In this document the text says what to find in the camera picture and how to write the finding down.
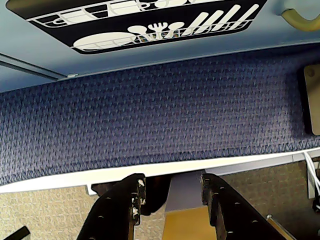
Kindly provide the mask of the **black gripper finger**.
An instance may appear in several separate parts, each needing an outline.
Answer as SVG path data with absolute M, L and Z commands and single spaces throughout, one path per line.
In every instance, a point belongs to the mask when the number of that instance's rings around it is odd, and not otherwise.
M 146 204 L 146 177 L 131 174 L 93 204 L 77 236 L 78 240 L 132 240 Z
M 201 175 L 202 204 L 218 240 L 284 240 L 237 190 L 212 173 Z

